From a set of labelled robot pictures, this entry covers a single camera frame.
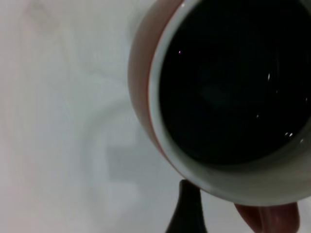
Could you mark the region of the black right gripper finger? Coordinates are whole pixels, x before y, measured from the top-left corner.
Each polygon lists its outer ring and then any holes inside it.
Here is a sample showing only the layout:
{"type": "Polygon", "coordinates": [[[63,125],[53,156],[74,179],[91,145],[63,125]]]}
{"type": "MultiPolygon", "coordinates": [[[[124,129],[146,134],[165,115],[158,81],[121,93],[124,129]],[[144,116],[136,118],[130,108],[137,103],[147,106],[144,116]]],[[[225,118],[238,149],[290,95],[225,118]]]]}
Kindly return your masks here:
{"type": "Polygon", "coordinates": [[[167,233],[206,233],[200,189],[187,180],[179,183],[179,197],[167,233]]]}

